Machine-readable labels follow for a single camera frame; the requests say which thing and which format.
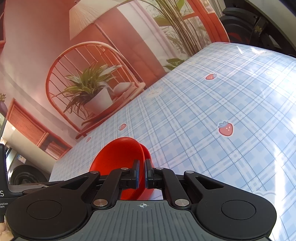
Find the printed room backdrop cloth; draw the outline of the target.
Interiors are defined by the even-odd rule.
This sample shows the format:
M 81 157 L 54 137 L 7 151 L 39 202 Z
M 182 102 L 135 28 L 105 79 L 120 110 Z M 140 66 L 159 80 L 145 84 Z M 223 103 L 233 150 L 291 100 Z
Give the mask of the printed room backdrop cloth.
M 209 1 L 1 1 L 1 114 L 51 159 L 213 42 Z

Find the front-load washing machine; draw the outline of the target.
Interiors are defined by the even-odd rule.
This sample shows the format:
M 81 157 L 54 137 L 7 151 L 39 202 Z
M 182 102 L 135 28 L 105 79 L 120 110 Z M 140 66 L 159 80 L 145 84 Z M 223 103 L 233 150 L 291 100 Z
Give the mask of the front-load washing machine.
M 11 147 L 4 146 L 6 170 L 10 185 L 48 182 L 50 174 L 21 156 Z

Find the blue plaid tablecloth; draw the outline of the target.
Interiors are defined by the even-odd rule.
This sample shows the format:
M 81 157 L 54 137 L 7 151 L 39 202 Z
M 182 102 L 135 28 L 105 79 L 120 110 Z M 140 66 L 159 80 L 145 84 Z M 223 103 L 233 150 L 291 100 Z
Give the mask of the blue plaid tablecloth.
M 196 171 L 273 203 L 272 240 L 295 240 L 295 58 L 214 43 L 80 140 L 51 181 L 87 172 L 119 137 L 147 147 L 156 167 Z

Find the red plastic bowl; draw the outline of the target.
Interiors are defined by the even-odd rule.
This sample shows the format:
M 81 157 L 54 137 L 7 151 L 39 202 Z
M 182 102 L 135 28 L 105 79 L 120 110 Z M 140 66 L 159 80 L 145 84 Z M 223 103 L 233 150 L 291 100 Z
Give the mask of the red plastic bowl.
M 134 160 L 139 161 L 139 187 L 123 190 L 121 199 L 138 200 L 145 190 L 145 180 L 144 151 L 137 140 L 130 137 L 112 140 L 97 154 L 89 170 L 108 175 L 114 169 L 132 168 Z

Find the black exercise bike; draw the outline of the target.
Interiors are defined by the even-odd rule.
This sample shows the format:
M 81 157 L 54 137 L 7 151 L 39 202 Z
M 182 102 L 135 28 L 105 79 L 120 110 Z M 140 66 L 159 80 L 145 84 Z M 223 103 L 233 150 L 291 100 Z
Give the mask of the black exercise bike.
M 241 8 L 225 8 L 220 18 L 230 42 L 295 57 L 295 46 L 267 18 Z

